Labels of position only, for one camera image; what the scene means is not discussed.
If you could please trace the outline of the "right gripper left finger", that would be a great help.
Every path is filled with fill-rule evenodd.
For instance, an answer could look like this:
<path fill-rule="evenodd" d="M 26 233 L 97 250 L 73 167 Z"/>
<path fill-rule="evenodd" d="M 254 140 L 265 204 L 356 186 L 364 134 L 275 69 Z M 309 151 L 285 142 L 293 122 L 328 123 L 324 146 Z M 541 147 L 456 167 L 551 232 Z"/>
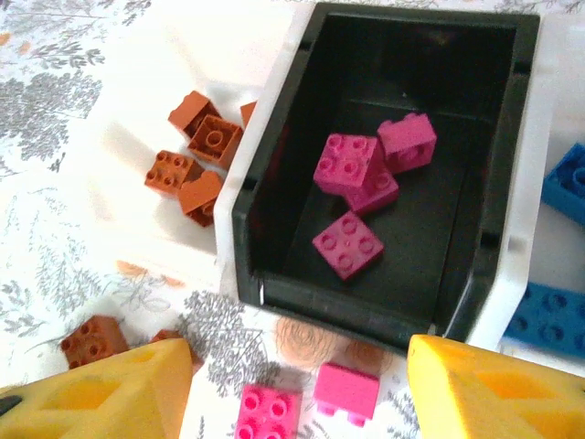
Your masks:
<path fill-rule="evenodd" d="M 2 392 L 4 438 L 177 438 L 193 378 L 188 343 L 161 340 Z"/>

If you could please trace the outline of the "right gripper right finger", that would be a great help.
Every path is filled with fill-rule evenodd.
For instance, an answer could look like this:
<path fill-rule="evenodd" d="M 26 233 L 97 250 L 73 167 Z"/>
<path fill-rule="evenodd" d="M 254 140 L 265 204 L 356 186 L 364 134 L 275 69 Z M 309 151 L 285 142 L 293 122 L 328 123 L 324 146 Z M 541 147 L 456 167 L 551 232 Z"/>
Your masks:
<path fill-rule="evenodd" d="M 581 438 L 584 379 L 443 337 L 415 335 L 409 387 L 424 438 Z"/>

